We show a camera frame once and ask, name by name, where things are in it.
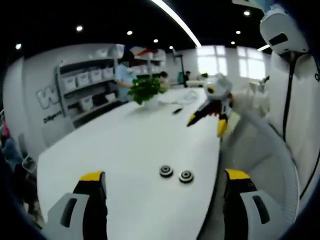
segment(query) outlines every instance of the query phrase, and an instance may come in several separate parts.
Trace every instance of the white cable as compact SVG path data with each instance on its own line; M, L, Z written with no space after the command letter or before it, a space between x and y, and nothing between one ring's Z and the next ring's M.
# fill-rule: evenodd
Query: white cable
M172 102L166 102L166 101L161 101L163 104L172 104L172 105L181 105L182 107L186 105L193 104L197 99L198 99L198 94L194 90L190 90L188 93L183 95L182 97L178 98L175 101Z

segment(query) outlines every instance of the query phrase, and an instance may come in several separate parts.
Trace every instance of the ceiling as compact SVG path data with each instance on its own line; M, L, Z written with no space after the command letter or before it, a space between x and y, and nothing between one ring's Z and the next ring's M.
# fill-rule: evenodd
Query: ceiling
M189 26L202 45L265 45L259 23L261 10L232 4L231 0L166 0ZM20 55L26 58L49 49L81 43L118 43L160 48L169 51L194 48L183 29L150 0L19 3L10 17L2 15L3 59L11 63ZM250 16L243 12L249 10ZM83 31L77 32L76 26ZM22 44L20 51L15 49Z

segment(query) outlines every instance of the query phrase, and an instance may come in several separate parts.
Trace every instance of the blue shirt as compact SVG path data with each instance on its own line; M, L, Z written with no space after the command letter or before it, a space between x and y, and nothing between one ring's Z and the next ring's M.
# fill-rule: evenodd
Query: blue shirt
M2 147L2 153L4 155L6 162L10 165L13 172L15 171L16 165L22 164L23 162L23 159L18 153L16 149L16 145L12 138L8 138L5 141L5 144Z
M123 81L123 83L128 84L128 85L132 85L132 81L134 79L137 78L137 76L135 75L135 73L133 72L128 72L128 69L130 69L129 67L126 67L123 64L119 64L116 68L115 68L115 79L121 80ZM121 102L126 102L129 101L130 98L128 97L128 92L130 91L130 88L121 86L120 84L118 84L119 87L119 97L120 97L120 101Z

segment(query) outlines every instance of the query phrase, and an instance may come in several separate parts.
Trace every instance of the small round object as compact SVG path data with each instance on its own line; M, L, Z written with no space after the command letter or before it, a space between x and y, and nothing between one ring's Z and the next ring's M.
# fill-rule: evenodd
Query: small round object
M191 183L193 181L193 179L194 179L194 175L189 170L185 170L185 171L181 172L179 175L180 182L182 182L184 184Z
M168 165L163 165L160 167L160 176L163 178L169 178L174 174L174 170L168 166Z

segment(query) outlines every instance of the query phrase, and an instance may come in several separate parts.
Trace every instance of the person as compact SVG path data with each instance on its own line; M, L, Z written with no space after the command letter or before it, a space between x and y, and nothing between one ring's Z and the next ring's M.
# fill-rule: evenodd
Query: person
M1 134L0 142L4 158L9 164L12 172L14 172L16 170L16 166L22 164L23 159L18 153L14 140L11 137Z
M165 89L169 89L170 88L170 83L169 83L169 80L168 80L168 73L166 73L165 71L160 72L159 80L161 82L161 87L163 87Z
M10 136L0 135L1 152L9 171L9 184L13 194L21 204L27 203L28 213L34 213L34 203L37 200L37 187L27 181L28 171L22 166L23 159L16 149Z
M132 86L132 82L137 76L130 68L133 66L135 56L131 51L125 51L120 64L115 68L115 79L119 88L119 98L122 103L126 103L131 100L128 96L128 92Z
M184 85L185 88L188 87L187 86L187 81L189 81L189 79L190 79L190 74L191 74L190 71L186 71L185 75L183 76L183 85Z

